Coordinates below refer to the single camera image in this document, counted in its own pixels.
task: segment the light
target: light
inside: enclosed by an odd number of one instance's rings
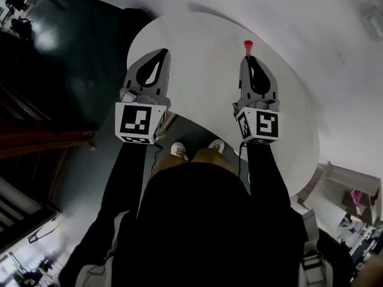
[[[383,17],[376,6],[370,7],[362,14],[363,21],[372,38],[376,41],[383,39]]]
[[[58,47],[57,27],[41,26],[38,22],[33,22],[32,31],[34,33],[34,46],[37,50],[52,51]]]

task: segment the person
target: person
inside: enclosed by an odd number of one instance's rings
[[[97,220],[59,276],[62,287],[85,285],[91,272],[111,277],[105,286],[298,286],[308,237],[269,145],[247,144],[249,195],[222,155],[222,140],[191,160],[176,142],[155,165],[139,206],[146,147],[123,145]],[[318,249],[332,251],[333,286],[347,286],[351,257],[327,237],[321,233]],[[85,265],[95,266],[88,276]]]

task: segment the red tip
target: red tip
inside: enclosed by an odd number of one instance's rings
[[[245,41],[245,49],[246,49],[246,56],[251,56],[251,49],[253,47],[253,42],[252,41]]]

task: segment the leg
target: leg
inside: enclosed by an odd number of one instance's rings
[[[149,176],[149,181],[157,172],[185,163],[187,163],[187,157],[184,145],[181,142],[173,143],[171,154],[165,155],[161,158],[158,164],[156,164],[151,175]]]
[[[153,171],[149,177],[149,181],[152,179],[152,177],[157,172],[159,172],[161,170],[165,170],[167,168],[174,167],[174,166],[179,166],[179,165],[182,165],[185,163],[187,163],[187,161],[185,159],[178,157],[176,155],[167,154],[163,158],[161,158],[161,160],[156,164],[156,166],[154,167],[154,169],[153,169]]]
[[[235,170],[231,164],[222,156],[224,142],[221,139],[216,139],[212,142],[208,149],[202,149],[197,152],[192,163],[210,163],[235,174]]]

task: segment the pink object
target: pink object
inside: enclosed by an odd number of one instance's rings
[[[249,57],[251,56],[251,49],[253,47],[253,42],[252,41],[245,41],[245,49],[246,49],[246,56]]]
[[[360,199],[362,197],[363,193],[359,190],[353,189],[351,190],[351,197],[355,203],[356,206],[360,204]]]

